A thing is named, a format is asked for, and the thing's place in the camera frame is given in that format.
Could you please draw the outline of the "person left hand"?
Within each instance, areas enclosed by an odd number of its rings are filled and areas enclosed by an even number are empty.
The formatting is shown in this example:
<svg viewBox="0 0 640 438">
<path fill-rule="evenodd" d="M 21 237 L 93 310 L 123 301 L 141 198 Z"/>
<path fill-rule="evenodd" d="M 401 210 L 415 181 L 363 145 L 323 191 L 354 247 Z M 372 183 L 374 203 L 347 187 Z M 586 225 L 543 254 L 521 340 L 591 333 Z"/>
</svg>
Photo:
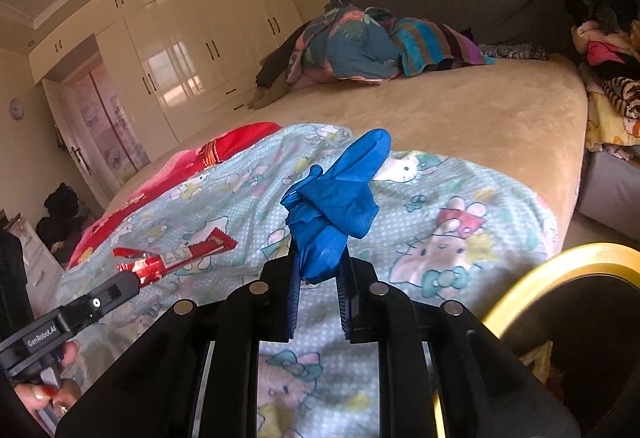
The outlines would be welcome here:
<svg viewBox="0 0 640 438">
<path fill-rule="evenodd" d="M 48 384 L 16 384 L 13 389 L 38 423 L 41 422 L 39 411 L 51 406 L 53 414 L 62 418 L 81 396 L 79 386 L 70 378 L 63 378 L 60 387 Z"/>
</svg>

